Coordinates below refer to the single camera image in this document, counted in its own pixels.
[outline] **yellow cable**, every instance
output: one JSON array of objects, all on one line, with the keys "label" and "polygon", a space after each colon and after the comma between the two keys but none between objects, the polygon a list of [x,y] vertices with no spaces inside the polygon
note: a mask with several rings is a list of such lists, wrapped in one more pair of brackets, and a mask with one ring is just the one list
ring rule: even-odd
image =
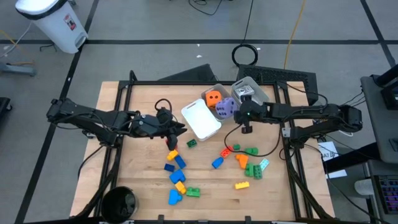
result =
[{"label": "yellow cable", "polygon": [[20,47],[19,45],[17,45],[17,44],[12,40],[12,38],[11,38],[5,31],[0,30],[0,32],[1,32],[4,36],[6,36],[6,38],[7,38],[9,41],[11,41],[11,43],[14,44],[15,47],[18,48],[18,49],[21,51],[21,53],[22,53],[23,55],[25,55],[25,57],[30,58],[32,62],[29,62],[29,63],[31,63],[32,65],[34,65],[35,61],[30,57],[29,54],[27,54],[27,53],[24,52],[24,50],[22,49],[22,47]]},{"label": "yellow cable", "polygon": [[290,47],[290,44],[292,43],[292,39],[294,37],[294,34],[296,33],[296,28],[297,28],[297,25],[299,24],[299,21],[301,19],[301,15],[303,14],[303,10],[304,10],[304,6],[305,6],[305,2],[306,1],[307,0],[303,0],[303,4],[301,5],[300,14],[298,15],[298,18],[297,18],[297,21],[296,21],[296,25],[294,25],[294,29],[293,29],[292,35],[290,36],[289,43],[287,44],[284,69],[286,69],[287,56],[289,55],[289,47]]}]

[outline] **foam dice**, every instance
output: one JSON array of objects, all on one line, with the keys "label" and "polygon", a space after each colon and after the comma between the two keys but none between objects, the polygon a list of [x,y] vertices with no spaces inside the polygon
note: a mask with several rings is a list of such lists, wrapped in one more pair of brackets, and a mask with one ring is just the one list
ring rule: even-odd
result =
[{"label": "foam dice", "polygon": [[222,118],[229,118],[236,110],[238,110],[238,105],[232,97],[227,97],[216,105],[216,111]]}]

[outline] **white trash can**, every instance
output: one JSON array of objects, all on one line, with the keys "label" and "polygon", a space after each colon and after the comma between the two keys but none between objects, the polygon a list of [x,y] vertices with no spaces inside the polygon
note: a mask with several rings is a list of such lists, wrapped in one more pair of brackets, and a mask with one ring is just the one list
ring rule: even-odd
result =
[{"label": "white trash can", "polygon": [[15,8],[32,20],[63,52],[78,52],[88,38],[67,0],[18,0]]}]

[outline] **wooden tabletop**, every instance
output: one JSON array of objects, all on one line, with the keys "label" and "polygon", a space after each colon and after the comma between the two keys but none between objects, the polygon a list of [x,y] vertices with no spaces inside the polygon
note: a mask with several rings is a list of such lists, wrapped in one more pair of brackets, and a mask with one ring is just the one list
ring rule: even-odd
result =
[{"label": "wooden tabletop", "polygon": [[[304,90],[302,82],[289,84]],[[109,111],[114,108],[117,87],[118,82],[103,82],[97,104],[99,110]],[[209,87],[203,85],[133,86],[129,109],[139,110],[141,114],[155,114],[154,103],[160,98],[167,98],[172,103],[172,113],[181,123],[186,123],[181,115],[181,109],[200,98],[200,93]],[[225,88],[230,91],[230,86],[225,86]],[[273,87],[262,86],[262,88],[270,101],[275,102]],[[289,96],[294,106],[308,105],[304,93],[289,88]],[[269,152],[277,142],[279,125],[255,122],[251,124],[253,133],[241,134],[240,130],[237,130],[228,137],[227,143],[240,144],[243,148],[257,147],[259,154]],[[297,120],[295,124],[306,127],[312,125],[312,122]],[[278,155],[282,144],[279,144],[273,154],[266,157],[270,164],[263,172],[261,180],[246,177],[234,158],[234,154],[229,155],[220,168],[212,168],[211,163],[224,149],[225,135],[234,127],[236,124],[233,119],[230,119],[223,123],[217,134],[205,142],[198,141],[196,147],[188,149],[186,142],[195,139],[195,135],[187,125],[188,131],[178,137],[178,152],[187,163],[187,167],[183,170],[187,178],[184,185],[200,188],[201,197],[192,198],[184,195],[183,200],[174,206],[168,204],[169,191],[175,187],[169,179],[170,172],[164,170],[165,163],[169,163],[166,159],[169,150],[164,139],[124,138],[118,186],[133,189],[139,199],[139,209],[131,218],[156,220],[158,215],[163,214],[166,220],[243,220],[244,216],[250,215],[252,220],[294,220],[286,163],[279,159]],[[313,139],[307,144],[318,147],[316,140]],[[97,140],[88,140],[85,157],[97,148]],[[319,152],[310,147],[302,149],[301,152],[309,191],[325,211],[334,216]],[[81,170],[71,215],[80,212],[97,190],[104,154],[105,150],[102,150]],[[249,162],[258,164],[262,159],[249,157]],[[250,182],[249,188],[234,189],[235,183],[244,181]],[[299,188],[297,192],[301,214],[305,217]]]}]

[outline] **concrete floor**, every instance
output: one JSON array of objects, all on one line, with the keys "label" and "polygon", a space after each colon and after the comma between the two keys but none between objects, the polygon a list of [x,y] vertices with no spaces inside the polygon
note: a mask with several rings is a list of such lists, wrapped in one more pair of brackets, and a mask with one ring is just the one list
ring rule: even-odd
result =
[{"label": "concrete floor", "polygon": [[[229,39],[243,38],[249,1],[223,1],[212,17],[195,11],[186,0],[76,1],[78,5],[74,10],[81,23],[90,28],[90,40],[147,42],[86,44],[73,72],[71,63],[77,56],[56,52],[53,48],[39,52],[39,47],[48,38],[32,26],[24,37],[25,43],[30,44],[21,42],[21,47],[35,60],[37,76],[0,74],[0,96],[10,97],[14,105],[14,110],[0,128],[1,223],[16,220],[49,129],[45,113],[51,99],[59,97],[68,74],[73,75],[68,97],[86,106],[96,105],[101,82],[126,80],[131,69],[139,80],[157,80],[209,63],[220,80],[236,78],[238,69],[231,60],[231,51],[236,44],[226,43]],[[216,0],[208,0],[203,9],[211,12],[217,3]],[[393,57],[398,58],[398,14],[395,10],[398,2],[367,0],[366,3],[382,37],[396,40],[389,42],[392,45],[387,48]],[[300,5],[301,1],[294,0],[254,0],[247,40],[266,40],[264,44],[254,44],[260,48],[257,65],[283,67],[286,44],[274,44],[271,40],[289,39]],[[94,13],[92,23],[88,19],[90,11]],[[29,21],[14,10],[14,1],[1,1],[0,12],[0,21],[4,21],[0,29],[18,38]],[[377,42],[380,39],[360,0],[308,0],[295,39],[340,40],[293,44],[287,62],[288,69],[315,72],[318,91],[332,103],[343,103],[358,94],[361,91],[360,77],[381,74],[390,68],[382,49],[384,43]],[[196,41],[178,44],[182,40]],[[206,40],[221,41],[203,44]],[[1,36],[0,54],[6,46],[10,45]],[[241,49],[237,59],[248,63],[252,60],[252,53]],[[0,58],[1,62],[8,63],[26,60],[29,58],[18,50]],[[363,130],[352,138],[340,133],[332,134],[352,147],[374,141],[366,104],[358,108],[364,116]],[[25,222],[68,217],[75,193],[76,173],[85,147],[86,138],[79,131],[56,130]],[[348,174],[348,177],[334,181],[356,203],[366,208],[364,199],[355,194],[352,185],[363,177],[362,167],[352,167]],[[369,220],[347,204],[338,192],[330,190],[337,217],[349,221]]]}]

